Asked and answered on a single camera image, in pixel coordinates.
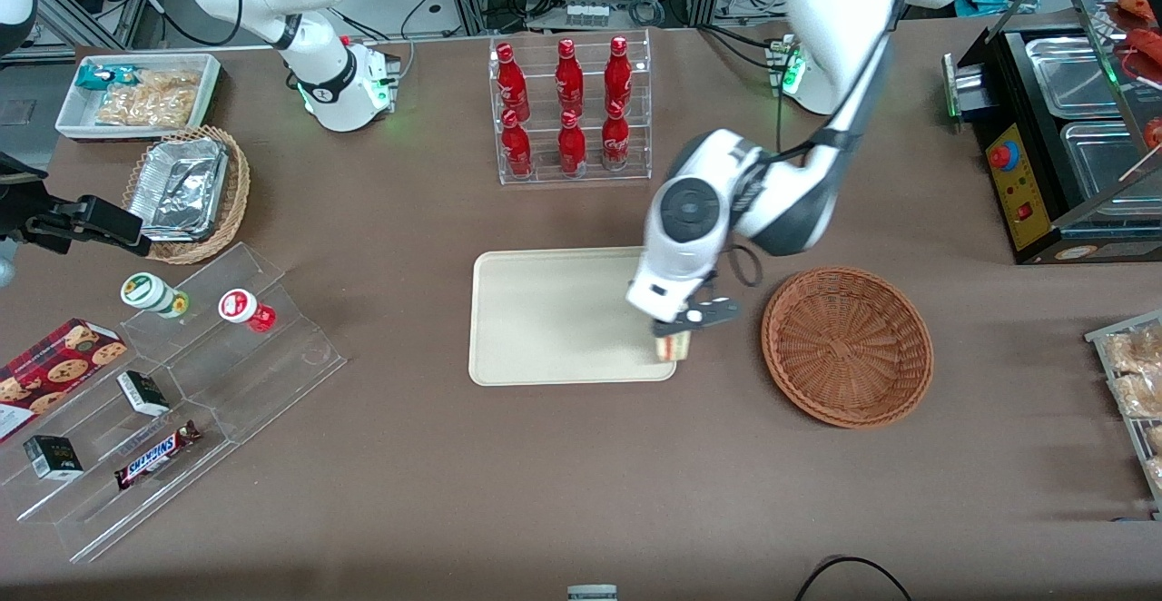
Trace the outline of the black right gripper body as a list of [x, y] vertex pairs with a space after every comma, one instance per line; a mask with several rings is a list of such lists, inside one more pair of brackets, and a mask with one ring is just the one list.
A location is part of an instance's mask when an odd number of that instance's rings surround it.
[[29, 242], [26, 226], [51, 212], [46, 171], [1, 153], [1, 232], [3, 239]]

